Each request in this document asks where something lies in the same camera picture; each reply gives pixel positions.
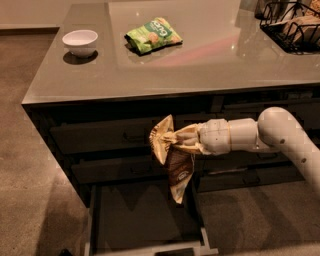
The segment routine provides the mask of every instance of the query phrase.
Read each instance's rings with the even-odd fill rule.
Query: wire basket
[[[314,16],[318,22],[298,24],[295,18]],[[271,2],[266,5],[260,28],[285,52],[320,53],[320,13],[299,2]]]

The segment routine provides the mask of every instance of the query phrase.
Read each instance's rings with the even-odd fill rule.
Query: drawer
[[[320,103],[290,105],[288,110],[300,119],[305,130],[320,129]]]
[[[175,130],[179,130],[185,126],[195,123],[205,123],[210,119],[216,119],[217,115],[213,113],[198,113],[188,115],[177,115],[174,117]]]
[[[151,156],[81,161],[71,167],[80,184],[166,176],[167,173]]]
[[[149,146],[149,133],[161,118],[62,124],[50,133],[63,154]]]
[[[318,92],[314,88],[276,89],[268,91],[251,91],[225,95],[224,109],[258,110],[274,105],[294,105],[319,102]]]
[[[288,162],[282,153],[232,151],[219,156],[196,156],[195,170],[210,173],[232,172],[250,166]]]
[[[197,192],[244,188],[304,180],[293,165],[238,169],[233,172],[197,176]]]
[[[85,255],[217,254],[204,237],[191,189],[183,207],[168,192],[167,180],[94,186]]]

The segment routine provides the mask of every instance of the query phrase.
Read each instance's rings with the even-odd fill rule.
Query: small white bowl
[[[98,34],[92,30],[75,30],[66,34],[62,41],[77,57],[88,58],[96,50]]]

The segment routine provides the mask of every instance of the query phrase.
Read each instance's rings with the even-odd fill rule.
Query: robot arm
[[[154,137],[151,136],[150,139],[151,144],[154,144]],[[220,155],[234,150],[280,151],[294,163],[320,196],[319,149],[293,115],[285,109],[268,108],[260,114],[258,121],[250,118],[232,121],[212,119],[176,132],[171,127],[156,140],[165,143],[166,149],[172,145],[192,154]],[[157,157],[164,164],[166,152],[163,156],[162,160]]]

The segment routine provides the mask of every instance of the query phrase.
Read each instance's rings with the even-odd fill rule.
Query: snack bag
[[[181,44],[183,41],[164,18],[155,18],[129,31],[125,38],[139,55],[167,45]]]
[[[194,172],[194,155],[201,153],[197,125],[174,132],[169,115],[152,129],[149,140],[153,153],[167,170],[172,197],[181,204]]]
[[[194,172],[194,155],[170,148],[165,164],[169,176],[169,186],[173,199],[181,204],[186,187]]]

